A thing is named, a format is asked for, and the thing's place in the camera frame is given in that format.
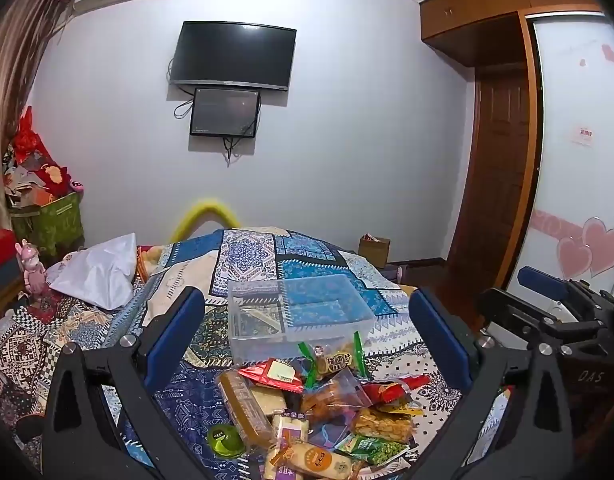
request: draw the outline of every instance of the transparent storage bin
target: transparent storage bin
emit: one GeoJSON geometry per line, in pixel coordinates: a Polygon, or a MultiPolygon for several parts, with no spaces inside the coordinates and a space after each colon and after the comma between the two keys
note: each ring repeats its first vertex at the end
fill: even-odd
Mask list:
{"type": "Polygon", "coordinates": [[[364,342],[376,317],[346,276],[230,282],[229,344],[235,364],[300,357],[298,343],[364,342]]]}

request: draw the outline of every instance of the heart decoration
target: heart decoration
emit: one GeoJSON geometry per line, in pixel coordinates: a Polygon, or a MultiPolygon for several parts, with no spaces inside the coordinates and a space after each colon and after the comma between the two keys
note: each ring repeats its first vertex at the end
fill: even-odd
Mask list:
{"type": "Polygon", "coordinates": [[[558,241],[556,254],[562,277],[565,280],[579,276],[590,267],[592,262],[592,252],[589,246],[576,242],[571,236],[558,241]]]}
{"type": "Polygon", "coordinates": [[[590,218],[583,226],[583,244],[591,249],[592,277],[614,267],[614,228],[607,229],[599,218],[590,218]]]}

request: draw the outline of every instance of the pink plush toy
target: pink plush toy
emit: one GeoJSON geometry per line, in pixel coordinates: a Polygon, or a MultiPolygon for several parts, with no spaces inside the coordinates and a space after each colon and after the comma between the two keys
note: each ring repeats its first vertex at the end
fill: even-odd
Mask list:
{"type": "Polygon", "coordinates": [[[27,243],[27,240],[23,240],[22,246],[16,244],[16,251],[24,270],[26,290],[32,296],[40,296],[45,288],[45,282],[44,265],[40,261],[38,249],[36,246],[27,243]]]}

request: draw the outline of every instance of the brown curtain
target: brown curtain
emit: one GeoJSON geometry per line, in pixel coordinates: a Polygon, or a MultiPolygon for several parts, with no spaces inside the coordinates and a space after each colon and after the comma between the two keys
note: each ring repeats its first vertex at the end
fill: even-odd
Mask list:
{"type": "Polygon", "coordinates": [[[2,155],[18,130],[40,59],[69,2],[14,0],[0,22],[0,228],[10,225],[2,155]]]}

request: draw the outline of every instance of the yellow arch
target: yellow arch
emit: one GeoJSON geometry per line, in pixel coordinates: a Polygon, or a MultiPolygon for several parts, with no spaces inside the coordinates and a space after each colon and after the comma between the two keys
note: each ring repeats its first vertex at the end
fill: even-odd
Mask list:
{"type": "Polygon", "coordinates": [[[234,213],[232,213],[227,206],[217,200],[203,200],[193,206],[186,215],[184,215],[184,218],[171,235],[169,243],[175,244],[176,242],[186,240],[197,228],[198,219],[207,213],[218,215],[222,220],[222,224],[228,229],[240,227],[240,222],[238,222],[234,213]]]}

